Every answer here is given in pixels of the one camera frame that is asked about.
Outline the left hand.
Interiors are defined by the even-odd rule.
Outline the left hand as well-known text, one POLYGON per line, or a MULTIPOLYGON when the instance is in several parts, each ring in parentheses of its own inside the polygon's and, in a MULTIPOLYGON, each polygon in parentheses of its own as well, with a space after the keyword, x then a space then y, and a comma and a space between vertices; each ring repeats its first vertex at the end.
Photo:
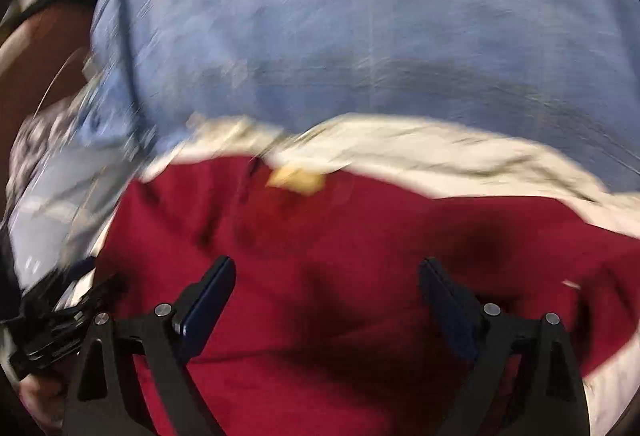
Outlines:
POLYGON ((61 435, 70 375, 69 367, 54 367, 29 374, 18 385, 24 407, 46 435, 61 435))

